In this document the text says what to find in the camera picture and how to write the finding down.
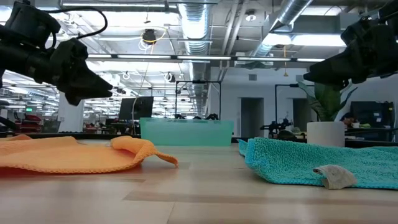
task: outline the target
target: ceiling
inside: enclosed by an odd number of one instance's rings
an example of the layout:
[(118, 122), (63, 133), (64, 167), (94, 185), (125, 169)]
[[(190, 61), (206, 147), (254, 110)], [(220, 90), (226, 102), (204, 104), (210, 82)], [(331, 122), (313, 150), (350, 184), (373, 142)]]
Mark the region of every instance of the ceiling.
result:
[[(55, 8), (55, 1), (35, 0), (36, 6), (42, 8)], [(84, 2), (91, 2), (100, 4), (99, 0), (90, 0)], [(135, 3), (137, 1), (123, 1), (127, 3)], [(330, 21), (339, 16), (342, 11), (348, 12), (351, 15), (358, 15), (359, 11), (372, 11), (378, 7), (383, 6), (386, 1), (368, 1), (367, 4), (363, 1), (326, 1), (314, 0), (309, 7), (304, 10), (302, 15), (297, 20), (297, 26), (303, 27), (306, 23), (306, 16), (317, 16), (320, 20)], [(211, 5), (210, 17), (210, 34), (208, 41), (210, 42), (210, 55), (222, 55), (222, 48), (225, 33), (227, 31), (227, 23), (231, 16), (231, 8), (235, 1), (217, 1), (217, 4)], [(174, 3), (170, 3), (170, 7), (175, 7)], [(248, 1), (246, 9), (254, 9), (256, 19), (254, 21), (247, 21), (243, 19), (238, 28), (237, 24), (233, 25), (232, 31), (238, 29), (236, 41), (234, 41), (231, 49), (231, 55), (247, 54), (254, 50), (264, 38), (264, 21), (267, 15), (277, 12), (280, 8), (280, 1)], [(12, 10), (12, 1), (6, 0), (0, 2), (0, 24), (4, 24)], [(129, 12), (124, 9), (121, 12), (105, 11), (108, 18), (108, 28), (94, 37), (82, 39), (82, 42), (88, 47), (89, 54), (160, 54), (160, 55), (183, 55), (186, 54), (185, 40), (187, 39), (183, 33), (180, 16), (174, 13), (164, 12)], [(103, 18), (97, 12), (78, 11), (60, 14), (52, 14), (54, 18), (61, 24), (61, 31), (57, 34), (57, 44), (59, 42), (68, 40), (71, 37), (76, 37), (78, 34), (93, 32), (103, 26)], [(155, 29), (156, 37), (159, 38), (156, 44), (147, 50), (144, 50), (140, 45), (141, 35), (146, 29)], [(334, 35), (338, 35), (340, 30), (337, 30)], [(298, 57), (298, 58), (327, 58), (338, 54), (344, 49), (343, 46), (327, 47), (327, 46), (310, 46), (310, 45), (294, 45), (293, 43), (285, 46), (275, 46), (271, 50), (271, 54), (275, 57)], [(134, 96), (156, 96), (155, 110), (159, 116), (172, 116), (174, 114), (173, 98), (175, 94), (175, 84), (167, 81), (165, 75), (171, 74), (175, 76), (176, 80), (191, 80), (190, 64), (188, 62), (123, 62), (110, 61), (104, 58), (103, 61), (87, 61), (88, 67), (99, 76), (114, 86), (118, 86), (126, 91), (126, 94), (116, 93), (114, 97), (108, 99), (93, 99), (87, 100), (85, 103), (85, 116), (92, 113), (106, 114), (107, 116), (116, 116), (119, 110), (121, 99), (124, 97)], [(225, 74), (223, 83), (230, 83), (234, 85), (272, 85), (276, 83), (292, 83), (295, 81), (295, 75), (302, 75), (306, 72), (306, 68), (310, 63), (283, 63), (275, 62), (265, 69), (256, 68), (248, 70), (232, 65)], [(220, 68), (219, 64), (212, 63), (211, 80), (215, 81), (218, 78)], [(248, 75), (256, 74), (257, 81), (249, 81)], [(8, 100), (11, 105), (31, 105), (34, 101), (37, 105), (41, 105), (40, 113), (44, 116), (50, 116), (57, 112), (59, 93), (56, 88), (46, 88), (45, 86), (38, 86), (31, 78), (6, 71), (3, 76), (3, 83), (5, 85), (17, 85), (17, 87), (4, 87), (2, 89), (2, 100)], [(195, 87), (191, 84), (182, 89), (181, 95), (178, 99), (178, 112), (185, 115), (196, 115), (197, 99), (194, 97)], [(14, 108), (15, 110), (23, 111), (24, 108)]]

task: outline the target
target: plastic bin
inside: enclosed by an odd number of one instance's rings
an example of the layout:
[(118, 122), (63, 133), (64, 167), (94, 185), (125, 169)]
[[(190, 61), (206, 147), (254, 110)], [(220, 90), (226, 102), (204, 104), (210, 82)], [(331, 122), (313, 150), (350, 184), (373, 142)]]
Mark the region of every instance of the plastic bin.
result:
[(229, 146), (233, 121), (141, 118), (141, 138), (158, 146)]

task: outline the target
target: wooden table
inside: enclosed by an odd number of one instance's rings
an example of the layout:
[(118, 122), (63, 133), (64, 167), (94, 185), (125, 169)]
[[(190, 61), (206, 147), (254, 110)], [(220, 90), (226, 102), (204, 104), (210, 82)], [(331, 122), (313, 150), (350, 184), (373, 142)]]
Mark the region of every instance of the wooden table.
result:
[(236, 144), (159, 150), (180, 168), (150, 157), (113, 174), (2, 169), (0, 223), (398, 223), (393, 190), (270, 184), (246, 167)]

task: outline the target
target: workstation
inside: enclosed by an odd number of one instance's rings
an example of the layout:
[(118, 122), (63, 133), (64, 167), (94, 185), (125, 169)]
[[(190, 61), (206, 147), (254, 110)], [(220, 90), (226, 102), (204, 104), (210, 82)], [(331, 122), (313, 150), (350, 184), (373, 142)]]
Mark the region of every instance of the workstation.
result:
[(1, 1), (0, 223), (396, 223), (397, 24), (382, 0)]

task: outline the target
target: monitor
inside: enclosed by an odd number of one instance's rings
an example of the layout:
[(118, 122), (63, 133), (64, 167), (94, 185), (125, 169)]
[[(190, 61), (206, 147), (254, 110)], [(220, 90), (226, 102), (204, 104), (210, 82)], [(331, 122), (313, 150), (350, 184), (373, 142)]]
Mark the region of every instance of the monitor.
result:
[[(135, 98), (124, 98), (119, 111), (120, 120), (132, 119), (132, 105)], [(136, 105), (134, 106), (134, 119), (150, 118), (152, 116), (152, 107), (154, 104), (153, 96), (138, 97)]]

